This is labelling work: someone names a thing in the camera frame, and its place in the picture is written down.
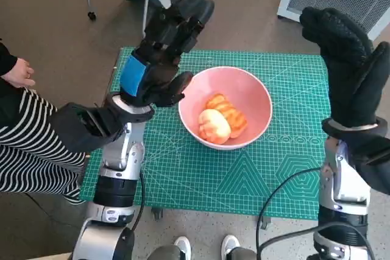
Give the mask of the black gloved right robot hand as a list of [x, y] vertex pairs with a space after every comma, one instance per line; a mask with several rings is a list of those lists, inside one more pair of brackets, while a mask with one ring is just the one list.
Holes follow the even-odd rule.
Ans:
[[328, 71], [331, 119], [346, 128], [376, 124], [389, 78], [389, 43], [374, 47], [361, 25], [333, 8], [306, 7], [300, 23], [302, 36], [319, 46]]

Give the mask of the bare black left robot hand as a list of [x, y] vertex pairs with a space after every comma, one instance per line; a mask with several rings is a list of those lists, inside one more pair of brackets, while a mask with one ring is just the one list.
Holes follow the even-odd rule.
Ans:
[[181, 56], [196, 45], [214, 9], [212, 0], [179, 0], [155, 9], [122, 70], [121, 99], [134, 107], [168, 107], [183, 99], [193, 74], [178, 73]]

